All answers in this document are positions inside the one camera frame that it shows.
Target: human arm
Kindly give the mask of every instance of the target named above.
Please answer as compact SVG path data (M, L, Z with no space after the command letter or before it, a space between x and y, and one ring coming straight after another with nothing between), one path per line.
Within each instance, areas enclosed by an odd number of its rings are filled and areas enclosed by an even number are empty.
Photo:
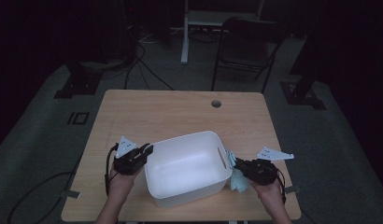
M122 205L127 200L127 196L134 185L134 180L142 169L133 175L117 174L112 169L110 171L110 183L107 199L95 224L114 224L117 222Z
M289 224L291 219L282 201L279 181L273 184L262 186L250 180L250 185L256 190L259 199L262 201L265 211L276 224Z

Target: gray carpet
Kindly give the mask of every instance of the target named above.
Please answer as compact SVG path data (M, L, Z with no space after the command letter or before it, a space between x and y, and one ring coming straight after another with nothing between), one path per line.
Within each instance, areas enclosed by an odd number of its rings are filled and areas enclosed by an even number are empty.
M303 43L287 39L264 94L282 150L295 155L287 164L293 184L301 189L297 196L304 213L294 223L383 223L383 188L330 89L318 82L313 87L327 110L286 102L279 82L300 78L289 76L289 72ZM177 91L209 91L217 44L191 41L186 65L180 64L181 44L181 34L172 35L168 44L143 43L143 62ZM221 72L216 91L260 90L261 79L254 82L253 76ZM64 66L47 79L0 146L0 223L7 222L29 190L53 175L74 169L105 91L122 89L125 74L106 72L95 95L75 95L72 99L53 99L69 76ZM152 90L168 90L141 63L130 73L128 89L147 89L144 79ZM73 123L72 113L79 113L81 122ZM80 124L87 114L85 124ZM64 223L64 199L58 199L69 176L59 175L29 194L13 210L11 223L35 223L42 217L42 223Z

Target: table grommet hole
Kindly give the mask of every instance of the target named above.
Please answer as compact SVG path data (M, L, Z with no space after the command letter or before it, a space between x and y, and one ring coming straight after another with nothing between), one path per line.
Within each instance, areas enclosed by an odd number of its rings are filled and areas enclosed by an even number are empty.
M221 107L221 101L219 101L219 100L213 100L213 101L211 102L211 105L212 105L213 107L215 107L215 108L219 108L219 107Z

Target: tripod base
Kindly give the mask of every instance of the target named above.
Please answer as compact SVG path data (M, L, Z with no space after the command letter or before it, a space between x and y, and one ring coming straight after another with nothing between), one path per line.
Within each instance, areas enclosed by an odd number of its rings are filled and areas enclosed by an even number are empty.
M314 109L326 110L325 105L320 99L318 99L317 95L312 89L305 95L305 97L301 98L296 97L293 93L297 83L280 82L280 84L289 105L312 105Z
M55 93L54 99L71 99L73 95L95 95L101 77L102 73L85 72L85 78L80 82L71 75L63 89Z

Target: white plastic bin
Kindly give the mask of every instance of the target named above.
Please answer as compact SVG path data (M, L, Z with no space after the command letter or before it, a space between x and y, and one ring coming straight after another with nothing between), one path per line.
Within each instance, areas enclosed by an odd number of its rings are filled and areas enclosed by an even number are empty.
M160 207L221 191L232 174L217 134L192 133L153 144L145 165L148 188Z

